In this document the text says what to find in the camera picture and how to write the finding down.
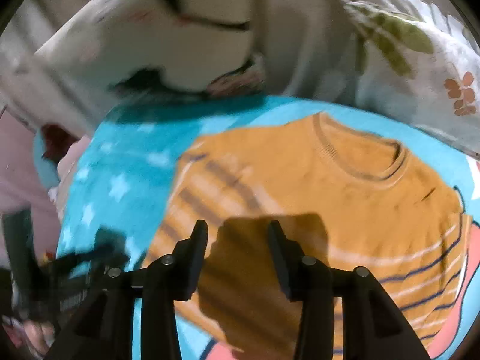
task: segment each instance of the navy stripe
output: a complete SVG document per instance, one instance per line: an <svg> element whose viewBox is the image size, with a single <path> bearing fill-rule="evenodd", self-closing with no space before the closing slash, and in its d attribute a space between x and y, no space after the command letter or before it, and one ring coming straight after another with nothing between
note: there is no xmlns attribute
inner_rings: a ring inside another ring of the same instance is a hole
<svg viewBox="0 0 480 360"><path fill-rule="evenodd" d="M217 342L212 338L207 346L205 347L205 349L203 350L202 354L200 355L200 357L198 358L198 360L206 360L207 359L207 356L210 354L210 352L212 351L213 347L215 346Z"/></svg>
<svg viewBox="0 0 480 360"><path fill-rule="evenodd" d="M461 272L461 269L455 273L451 278L448 279L447 281L447 284L445 284L445 287L443 287L443 289L441 289L440 291L436 292L435 294L432 294L430 295L429 297L426 297L424 299L421 299L415 303L411 303L411 304L407 304L406 306L403 306L403 307L400 307L400 311L405 311L405 310L409 310L409 309L413 309L417 306L420 306L424 303L427 303L429 302L430 300L432 299L435 299L436 297L440 296L441 294L443 294L445 292L445 289L448 287L448 285L452 282L452 280L454 280L456 277L458 277L460 275L460 272Z"/></svg>
<svg viewBox="0 0 480 360"><path fill-rule="evenodd" d="M434 338L434 337L437 335L437 333L433 333L433 334L429 334L429 335L424 335L423 337L420 337L420 340L426 340L426 339L428 339L428 338Z"/></svg>
<svg viewBox="0 0 480 360"><path fill-rule="evenodd" d="M462 214L465 213L465 199L463 198L463 195L462 193L460 192L460 188L457 187L456 185L453 187L454 191L456 193L458 193L458 197L460 198L460 202L462 203L462 208L463 208L463 211L462 211Z"/></svg>
<svg viewBox="0 0 480 360"><path fill-rule="evenodd" d="M437 306L433 309L433 311L436 311L436 310L443 310L443 309L449 309L450 307L452 307L454 304L455 304L455 300L452 302L452 303L447 303L447 304L441 304L440 306Z"/></svg>
<svg viewBox="0 0 480 360"><path fill-rule="evenodd" d="M441 294L443 294L443 293L445 292L445 289L448 287L448 285L452 282L452 280L454 280L456 277L458 277L458 276L460 275L460 272L461 272L461 271L462 271L462 269L460 268L459 271L457 271L451 278L449 278L448 281L447 281L447 284L445 284L445 287L444 287L442 290L436 292L436 293L433 294L433 295L430 295L429 297L426 297L426 298L424 298L424 299L421 299L421 300L419 300L419 301L417 301L417 302L415 302L415 303L411 303L411 304L407 304L407 305L405 305L405 306L399 307L400 311L405 311L405 310L413 309L413 308L415 308L415 307L417 307L417 306L422 305L423 303L427 303L427 302L429 302L430 300L437 298L438 296L440 296ZM441 309L448 309L449 307L452 307L452 306L455 304L456 301L457 301L457 300L454 300L452 303L442 304L442 305L440 305L440 306L437 306L437 307L435 307L435 308L433 309L433 311L441 310ZM343 320L343 315L340 314L340 313L335 313L335 314L334 314L334 320L335 320L335 321L342 321L342 320Z"/></svg>
<svg viewBox="0 0 480 360"><path fill-rule="evenodd" d="M409 278L410 276L413 276L413 275L416 275L416 274L419 274L421 272L424 272L426 270L429 270L430 268L432 268L433 266L435 266L436 264L438 264L441 260L443 260L448 253L450 253L452 251L452 249L458 245L458 243L460 242L460 239L462 238L462 226L460 225L460 231L458 233L458 238L454 241L454 243L452 245L450 245L448 247L448 249L446 251L444 251L442 253L442 255L436 259L435 261L433 261L432 263L426 265L426 266L423 266L423 267L420 267L420 268L417 268L417 269L414 269L413 271L410 271L408 272L407 274L405 275L395 275L395 276L390 276L390 277L386 277L384 279L380 279L379 282L380 284L384 284L384 283L388 283L388 282L392 282L392 281L403 281L405 280L406 278Z"/></svg>

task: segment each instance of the bed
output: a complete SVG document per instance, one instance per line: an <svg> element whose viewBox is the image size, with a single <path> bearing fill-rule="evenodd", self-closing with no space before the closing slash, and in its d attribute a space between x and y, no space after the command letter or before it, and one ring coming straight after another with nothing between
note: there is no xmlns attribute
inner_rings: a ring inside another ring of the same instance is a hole
<svg viewBox="0 0 480 360"><path fill-rule="evenodd" d="M161 222L176 160L202 134L231 128L282 125L325 111L360 131L404 142L414 154L458 188L465 211L480 219L480 167L444 143L405 124L354 108L275 96L251 96L183 106L125 106L109 113L76 164L63 219L58 255L89 249L100 228L121 234L130 256L127 269L138 267ZM474 225L461 287L447 322L428 351L448 359L459 347L480 311L480 228ZM139 304L134 318L133 358L139 359ZM228 359L227 346L182 318L177 319L184 359Z"/></svg>

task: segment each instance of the pink fabric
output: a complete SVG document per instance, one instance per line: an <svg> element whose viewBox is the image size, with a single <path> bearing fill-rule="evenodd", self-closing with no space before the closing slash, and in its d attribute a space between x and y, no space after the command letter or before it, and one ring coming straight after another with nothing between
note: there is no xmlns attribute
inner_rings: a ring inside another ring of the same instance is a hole
<svg viewBox="0 0 480 360"><path fill-rule="evenodd" d="M60 233L55 206L38 179L33 164L34 133L9 112L0 117L0 212L29 204L32 208L34 245L37 257L45 251L55 252ZM0 234L0 266L8 258Z"/></svg>
<svg viewBox="0 0 480 360"><path fill-rule="evenodd" d="M205 360L236 360L236 358L225 344L217 343L213 345Z"/></svg>
<svg viewBox="0 0 480 360"><path fill-rule="evenodd" d="M70 149L68 149L67 155L60 160L57 166L60 180L63 180L66 177L71 167L80 159L90 142L92 142L92 140L88 138L87 135L84 135L78 142L71 145Z"/></svg>
<svg viewBox="0 0 480 360"><path fill-rule="evenodd" d="M462 288L458 295L457 301L455 302L455 305L453 306L453 309L447 318L447 322L445 322L445 325L443 325L440 332L438 332L428 347L428 354L431 358L441 355L450 346L455 338L455 335L457 334L458 325L460 323L460 313L462 311L463 297L469 282L475 273L475 270L480 264L480 247L475 247L477 245L480 245L480 228L474 224L470 232L469 260L466 266Z"/></svg>

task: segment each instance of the white stripe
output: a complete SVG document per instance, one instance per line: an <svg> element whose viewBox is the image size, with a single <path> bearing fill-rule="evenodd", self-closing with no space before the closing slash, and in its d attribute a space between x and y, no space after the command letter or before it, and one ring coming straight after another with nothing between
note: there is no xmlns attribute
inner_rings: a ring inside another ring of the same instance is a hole
<svg viewBox="0 0 480 360"><path fill-rule="evenodd" d="M352 253L349 251L344 251L341 249L337 249L335 246L328 245L328 257L342 260L348 263L357 264L357 266L393 266L400 263L406 263L409 261L413 261L418 257L426 255L427 253L438 249L440 245L443 244L443 241L446 237L455 230L457 225L453 225L449 228L443 235L442 239L435 244L426 247L423 250L420 250L414 254L409 254L406 256L398 256L398 257L370 257L370 256L363 256L361 254Z"/></svg>
<svg viewBox="0 0 480 360"><path fill-rule="evenodd" d="M223 194L216 185L212 184L202 175L193 175L191 177L191 181L198 189L205 193L205 195L219 204L231 215L241 215L244 212L241 204L237 203L228 196L225 196L225 194Z"/></svg>
<svg viewBox="0 0 480 360"><path fill-rule="evenodd" d="M467 270L467 256L465 255L465 260L462 265L462 270L460 271L460 277L458 278L458 287L455 293L455 299L457 298L458 294L460 293L460 290L462 289L463 279L465 277L466 270Z"/></svg>
<svg viewBox="0 0 480 360"><path fill-rule="evenodd" d="M430 315L430 313L425 314L425 315L422 315L421 317L418 317L418 318L409 320L409 324L410 324L411 326L414 326L414 325L416 325L418 322L425 321L425 320L428 318L429 315Z"/></svg>
<svg viewBox="0 0 480 360"><path fill-rule="evenodd" d="M200 141L200 142L197 142L197 143L194 143L193 145L191 145L190 149L189 150L196 150L198 149L200 146L203 145L203 141Z"/></svg>
<svg viewBox="0 0 480 360"><path fill-rule="evenodd" d="M455 294L457 291L458 291L458 289L454 288L454 289L451 289L451 290L445 292L445 295Z"/></svg>
<svg viewBox="0 0 480 360"><path fill-rule="evenodd" d="M187 212L172 204L169 208L169 213L185 231L191 232L193 230L195 220Z"/></svg>
<svg viewBox="0 0 480 360"><path fill-rule="evenodd" d="M418 291L424 287L426 287L427 285L431 284L431 283L435 283L436 281L439 281L443 275L445 275L445 273L447 273L448 271L450 271L453 266L455 265L455 263L457 263L457 261L462 258L463 255L459 255L457 256L457 258L455 258L451 263L450 265L447 267L447 269L445 269L441 274L438 274L436 275L435 277L432 277L431 279L428 279L420 284L417 284L416 286L413 286L413 287L410 287L410 288L407 288L405 290L402 290L400 292L397 292L395 294L391 294L390 297L392 299L396 299L396 298L400 298L404 295L407 295L407 294L411 294L412 292L415 292L415 291Z"/></svg>
<svg viewBox="0 0 480 360"><path fill-rule="evenodd" d="M178 189L180 188L180 185L182 185L183 180L185 179L187 172L190 169L192 163L193 163L192 161L188 162L188 164L185 165L185 167L181 170L180 174L178 175L177 182L173 186L173 190L172 190L172 193L170 193L169 200L166 202L167 207L170 205L170 203L172 203L172 200L177 194Z"/></svg>
<svg viewBox="0 0 480 360"><path fill-rule="evenodd" d="M252 188L253 195L262 205L262 208L266 211L268 215L283 215L285 211L278 204L274 198L272 198L268 192L261 185L257 185Z"/></svg>
<svg viewBox="0 0 480 360"><path fill-rule="evenodd" d="M430 322L430 323L425 323L424 325L418 325L418 326L412 326L415 330L419 330L419 329L425 329L427 327L432 327L432 326L435 326L435 325L442 325L443 323L445 323L447 321L447 318L444 318L444 319L439 319L438 321L433 321L433 322Z"/></svg>

